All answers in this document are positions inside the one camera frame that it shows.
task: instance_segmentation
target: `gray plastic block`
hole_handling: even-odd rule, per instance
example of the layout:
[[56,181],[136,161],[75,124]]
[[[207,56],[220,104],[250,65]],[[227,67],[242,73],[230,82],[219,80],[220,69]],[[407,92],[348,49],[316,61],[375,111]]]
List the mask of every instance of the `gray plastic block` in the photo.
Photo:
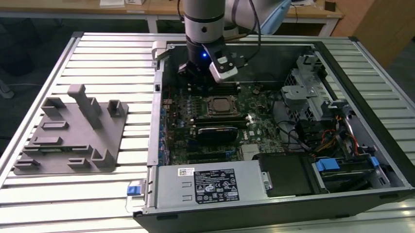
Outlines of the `gray plastic block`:
[[108,150],[105,150],[104,156],[100,155],[97,150],[93,150],[91,161],[97,167],[108,167],[115,165],[115,159]]
[[91,167],[91,164],[85,158],[69,158],[68,161],[68,166],[72,170],[88,169]]
[[[71,86],[68,93],[75,93],[71,95],[77,98],[76,103],[61,105],[59,99],[47,99],[47,106],[55,107],[47,108],[52,109],[52,117],[44,115],[23,149],[21,159],[15,163],[16,175],[115,170],[128,105],[117,100],[97,103],[84,91],[83,85]],[[101,128],[92,128],[91,122],[100,122]]]
[[44,122],[40,127],[43,130],[63,130],[69,127],[65,121]]
[[63,143],[61,137],[36,137],[35,145],[60,145]]
[[47,98],[41,110],[45,112],[48,117],[60,117],[59,108],[64,108],[65,104],[57,97]]
[[36,170],[39,169],[40,163],[33,159],[20,159],[15,167],[20,170]]
[[100,111],[97,110],[97,102],[95,98],[88,98],[85,95],[85,86],[83,84],[72,84],[69,86],[68,95],[75,99],[79,110],[81,111],[85,119],[88,120],[93,129],[103,128],[99,119]]
[[123,108],[121,101],[119,101],[119,100],[108,101],[107,109],[108,109],[111,117],[125,117],[125,115],[127,115],[127,111]]

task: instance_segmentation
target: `black side panel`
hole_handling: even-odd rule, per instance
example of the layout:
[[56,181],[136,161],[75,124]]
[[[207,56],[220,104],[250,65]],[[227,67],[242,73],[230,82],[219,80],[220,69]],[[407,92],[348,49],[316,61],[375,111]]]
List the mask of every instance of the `black side panel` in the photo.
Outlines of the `black side panel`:
[[328,64],[328,69],[334,72],[339,83],[346,90],[347,95],[351,98],[351,101],[356,105],[356,108],[366,119],[384,149],[387,150],[399,170],[402,171],[407,181],[411,186],[415,187],[415,166],[412,165],[411,160],[408,159],[406,153],[403,152],[400,146],[398,145],[395,139],[392,138],[387,128],[384,127],[382,121],[379,120],[375,112],[372,111],[368,103],[360,95],[355,85],[352,84],[348,76],[346,75],[339,63],[332,57],[328,49],[326,48],[323,42],[314,42],[320,52],[323,59]]
[[380,198],[374,194],[192,212],[171,212],[167,215],[139,215],[135,220],[149,233],[200,233],[354,216],[410,194],[411,192],[406,191],[388,193],[390,198]]

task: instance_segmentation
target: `aluminum table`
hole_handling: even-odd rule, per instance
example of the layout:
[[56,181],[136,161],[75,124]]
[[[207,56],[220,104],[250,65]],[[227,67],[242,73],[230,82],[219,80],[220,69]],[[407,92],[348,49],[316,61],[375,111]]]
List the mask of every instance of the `aluminum table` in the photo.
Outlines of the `aluminum table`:
[[[129,181],[147,177],[147,149],[155,63],[152,43],[182,40],[183,34],[75,33],[27,116],[0,158],[0,233],[145,233],[125,210]],[[264,36],[268,41],[324,42],[358,90],[415,163],[415,105],[359,42],[348,38]],[[327,78],[338,97],[334,80]],[[83,83],[99,102],[129,105],[119,167],[112,173],[16,176],[12,166],[40,122],[45,97],[65,95]],[[143,200],[133,200],[143,205]],[[226,232],[414,232],[415,199],[382,205],[348,218],[296,222]]]

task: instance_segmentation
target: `red cable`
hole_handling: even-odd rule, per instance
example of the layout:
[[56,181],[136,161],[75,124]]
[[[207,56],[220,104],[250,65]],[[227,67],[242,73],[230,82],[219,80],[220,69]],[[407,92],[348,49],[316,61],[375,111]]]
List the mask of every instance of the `red cable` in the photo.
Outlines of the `red cable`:
[[358,148],[358,139],[355,138],[355,136],[354,135],[351,135],[351,134],[347,134],[351,138],[352,138],[352,140],[355,141],[355,153],[356,153],[356,155],[359,155],[359,148]]
[[324,133],[323,133],[323,135],[322,135],[322,144],[323,144],[323,142],[324,142],[326,133],[332,132],[332,131],[336,131],[336,130],[326,130],[326,131],[324,131]]

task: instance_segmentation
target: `warning label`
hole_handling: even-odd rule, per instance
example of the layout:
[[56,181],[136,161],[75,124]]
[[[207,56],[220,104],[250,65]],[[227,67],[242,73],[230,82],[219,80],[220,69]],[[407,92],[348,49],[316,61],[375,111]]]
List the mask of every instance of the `warning label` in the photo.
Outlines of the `warning label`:
[[198,204],[239,200],[234,169],[195,171],[194,176]]

